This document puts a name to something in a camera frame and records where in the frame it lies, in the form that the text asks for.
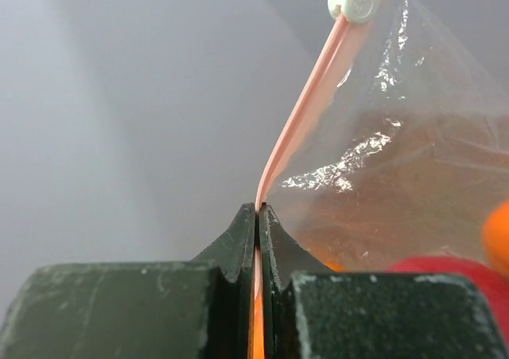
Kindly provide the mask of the clear zip top bag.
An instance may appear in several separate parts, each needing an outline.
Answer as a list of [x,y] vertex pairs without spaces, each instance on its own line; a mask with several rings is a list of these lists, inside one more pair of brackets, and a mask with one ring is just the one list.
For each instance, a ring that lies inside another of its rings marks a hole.
[[[418,256],[488,268],[482,227],[508,201],[508,97],[418,0],[327,0],[327,41],[256,196],[337,272]],[[264,350],[258,242],[252,352]]]

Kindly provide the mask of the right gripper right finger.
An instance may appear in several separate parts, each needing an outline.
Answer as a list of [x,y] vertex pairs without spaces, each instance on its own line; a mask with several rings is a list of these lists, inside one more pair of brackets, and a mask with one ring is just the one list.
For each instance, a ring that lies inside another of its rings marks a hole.
[[447,272],[337,272],[258,214],[268,358],[505,358],[488,292]]

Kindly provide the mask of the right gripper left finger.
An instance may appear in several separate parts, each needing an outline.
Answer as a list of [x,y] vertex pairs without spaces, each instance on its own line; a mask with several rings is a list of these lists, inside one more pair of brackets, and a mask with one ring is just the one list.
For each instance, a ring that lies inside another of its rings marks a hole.
[[4,358],[245,358],[255,207],[187,262],[37,269],[1,330]]

